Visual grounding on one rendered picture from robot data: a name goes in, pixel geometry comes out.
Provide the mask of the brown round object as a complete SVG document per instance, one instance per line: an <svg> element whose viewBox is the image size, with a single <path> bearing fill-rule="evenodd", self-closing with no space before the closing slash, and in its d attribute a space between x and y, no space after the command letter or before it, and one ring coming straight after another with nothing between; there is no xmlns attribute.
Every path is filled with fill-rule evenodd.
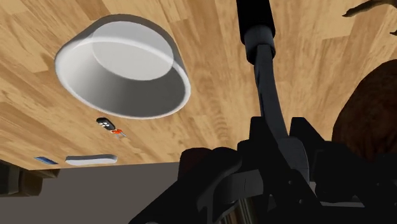
<svg viewBox="0 0 397 224"><path fill-rule="evenodd" d="M331 140L369 161L397 153L397 59L359 82L336 119Z"/></svg>

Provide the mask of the dark brown animal figure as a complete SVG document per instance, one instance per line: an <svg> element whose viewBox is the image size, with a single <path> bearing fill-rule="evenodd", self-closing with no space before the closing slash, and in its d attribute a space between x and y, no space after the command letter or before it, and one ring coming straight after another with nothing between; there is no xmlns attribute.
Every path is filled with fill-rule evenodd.
<svg viewBox="0 0 397 224"><path fill-rule="evenodd" d="M397 9L397 0L367 0L353 8L349 8L343 14L343 17L353 17L358 13L369 11L374 7L382 6L382 5L390 5Z"/></svg>

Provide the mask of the white flat rounded remote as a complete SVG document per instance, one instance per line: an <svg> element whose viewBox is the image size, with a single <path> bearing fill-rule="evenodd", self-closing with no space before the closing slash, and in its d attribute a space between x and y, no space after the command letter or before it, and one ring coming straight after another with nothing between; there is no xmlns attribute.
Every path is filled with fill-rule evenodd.
<svg viewBox="0 0 397 224"><path fill-rule="evenodd" d="M114 164L118 157L112 154L67 156L65 162L73 166Z"/></svg>

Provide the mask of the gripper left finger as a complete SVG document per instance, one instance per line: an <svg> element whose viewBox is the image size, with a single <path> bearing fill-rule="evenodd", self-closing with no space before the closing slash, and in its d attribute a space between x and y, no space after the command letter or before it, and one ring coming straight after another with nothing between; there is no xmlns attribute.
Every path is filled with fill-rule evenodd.
<svg viewBox="0 0 397 224"><path fill-rule="evenodd" d="M129 224L212 224L216 187L246 162L260 173L264 192L284 188L289 166L263 116L251 119L249 139L220 147L145 207Z"/></svg>

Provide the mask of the black long-handled tool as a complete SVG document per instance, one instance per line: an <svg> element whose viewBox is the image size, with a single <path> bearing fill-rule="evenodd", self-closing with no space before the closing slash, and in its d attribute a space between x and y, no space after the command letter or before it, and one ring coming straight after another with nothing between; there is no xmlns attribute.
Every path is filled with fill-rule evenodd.
<svg viewBox="0 0 397 224"><path fill-rule="evenodd" d="M261 116L278 143L292 169L310 182L309 161L300 140L286 130L275 84L275 25L270 0L236 0L240 40L246 49L247 61L254 66Z"/></svg>

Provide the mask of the white bowl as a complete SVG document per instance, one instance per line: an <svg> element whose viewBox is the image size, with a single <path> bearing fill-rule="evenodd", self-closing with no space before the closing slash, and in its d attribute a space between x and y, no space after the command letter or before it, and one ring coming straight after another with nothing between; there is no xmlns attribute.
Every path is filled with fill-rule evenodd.
<svg viewBox="0 0 397 224"><path fill-rule="evenodd" d="M191 95L172 36L135 15L96 20L58 50L54 66L60 83L73 97L122 118L169 116L183 108Z"/></svg>

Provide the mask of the blue flat card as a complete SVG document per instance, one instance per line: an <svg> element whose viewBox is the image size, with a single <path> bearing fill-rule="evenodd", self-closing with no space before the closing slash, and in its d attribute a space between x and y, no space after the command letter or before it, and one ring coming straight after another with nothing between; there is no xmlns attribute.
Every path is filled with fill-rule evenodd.
<svg viewBox="0 0 397 224"><path fill-rule="evenodd" d="M35 157L35 159L44 163L44 164L48 164L48 165L57 165L58 164L57 162L55 162L49 158L46 158L46 157Z"/></svg>

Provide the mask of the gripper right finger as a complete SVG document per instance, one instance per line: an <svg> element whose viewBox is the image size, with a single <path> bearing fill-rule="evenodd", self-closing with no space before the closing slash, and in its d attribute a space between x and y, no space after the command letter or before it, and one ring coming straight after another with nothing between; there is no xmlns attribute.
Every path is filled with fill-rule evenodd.
<svg viewBox="0 0 397 224"><path fill-rule="evenodd" d="M324 140L303 117L292 118L289 134L303 143L316 196L333 204L325 207L325 215L397 224L397 153L381 154L375 162L367 162L346 145ZM354 197L362 207L334 206Z"/></svg>

